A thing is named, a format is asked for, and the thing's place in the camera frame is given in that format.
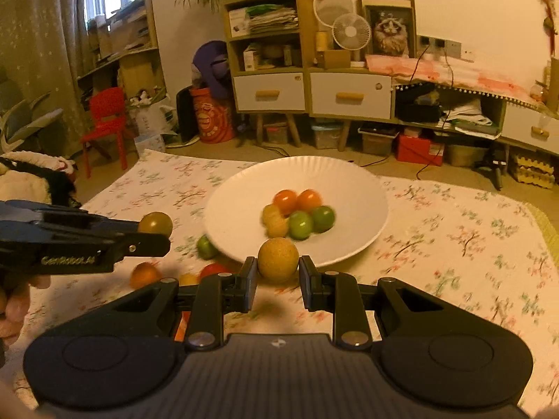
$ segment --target orange bucket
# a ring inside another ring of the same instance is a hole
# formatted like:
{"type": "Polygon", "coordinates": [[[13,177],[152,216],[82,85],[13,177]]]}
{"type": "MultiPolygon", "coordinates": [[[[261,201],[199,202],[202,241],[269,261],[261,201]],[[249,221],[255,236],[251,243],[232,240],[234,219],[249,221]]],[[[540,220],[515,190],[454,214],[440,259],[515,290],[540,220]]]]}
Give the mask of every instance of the orange bucket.
{"type": "Polygon", "coordinates": [[[191,89],[190,94],[194,101],[200,140],[207,144],[231,140],[235,136],[235,130],[230,102],[214,99],[209,88],[191,89]]]}

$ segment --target white drawer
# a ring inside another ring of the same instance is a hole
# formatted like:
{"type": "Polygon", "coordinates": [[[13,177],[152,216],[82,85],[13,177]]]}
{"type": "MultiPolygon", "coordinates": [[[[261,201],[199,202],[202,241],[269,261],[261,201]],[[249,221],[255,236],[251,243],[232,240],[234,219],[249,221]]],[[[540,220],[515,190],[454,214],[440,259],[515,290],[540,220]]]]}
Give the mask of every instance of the white drawer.
{"type": "Polygon", "coordinates": [[[391,85],[384,75],[313,72],[312,113],[390,119],[391,85]]]}
{"type": "Polygon", "coordinates": [[[502,136],[559,154],[559,120],[526,107],[507,103],[502,136]],[[549,136],[533,134],[532,127],[549,133],[549,136]]]}
{"type": "Polygon", "coordinates": [[[256,74],[233,78],[238,111],[305,111],[303,74],[256,74]]]}

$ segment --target power outlet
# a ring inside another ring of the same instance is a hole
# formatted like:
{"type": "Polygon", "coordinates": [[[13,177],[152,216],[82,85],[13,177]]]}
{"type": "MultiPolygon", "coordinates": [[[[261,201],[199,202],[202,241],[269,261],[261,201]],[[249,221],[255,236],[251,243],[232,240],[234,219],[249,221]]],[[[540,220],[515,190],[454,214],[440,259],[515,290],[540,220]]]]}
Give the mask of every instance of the power outlet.
{"type": "Polygon", "coordinates": [[[444,51],[446,50],[447,56],[451,58],[460,58],[460,52],[462,51],[462,44],[456,41],[450,41],[449,39],[433,38],[430,36],[418,36],[417,37],[417,57],[426,49],[426,53],[432,53],[438,57],[444,57],[444,51]],[[437,40],[444,41],[444,47],[437,47],[437,40]]]}
{"type": "Polygon", "coordinates": [[[474,51],[472,46],[462,46],[462,54],[460,57],[464,61],[473,63],[474,61],[476,61],[476,52],[474,51]]]}

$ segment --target wall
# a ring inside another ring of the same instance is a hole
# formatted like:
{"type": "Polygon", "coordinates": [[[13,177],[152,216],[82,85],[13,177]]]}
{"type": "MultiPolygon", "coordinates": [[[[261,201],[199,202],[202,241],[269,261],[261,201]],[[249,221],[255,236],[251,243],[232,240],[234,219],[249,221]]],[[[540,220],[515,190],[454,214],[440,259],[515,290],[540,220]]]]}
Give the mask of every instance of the wall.
{"type": "Polygon", "coordinates": [[[192,57],[202,44],[223,39],[223,22],[201,5],[175,5],[175,0],[153,0],[155,28],[165,83],[171,99],[192,84],[192,57]]]}
{"type": "Polygon", "coordinates": [[[549,59],[540,0],[415,0],[418,34],[451,39],[529,88],[549,59]]]}

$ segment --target framed cat portrait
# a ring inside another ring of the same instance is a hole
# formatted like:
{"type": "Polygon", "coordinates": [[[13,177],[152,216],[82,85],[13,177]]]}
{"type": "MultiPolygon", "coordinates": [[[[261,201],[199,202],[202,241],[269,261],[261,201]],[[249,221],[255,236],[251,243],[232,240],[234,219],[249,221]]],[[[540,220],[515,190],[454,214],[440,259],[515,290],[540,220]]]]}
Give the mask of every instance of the framed cat portrait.
{"type": "Polygon", "coordinates": [[[414,0],[358,0],[357,11],[372,29],[367,53],[415,58],[414,0]]]}

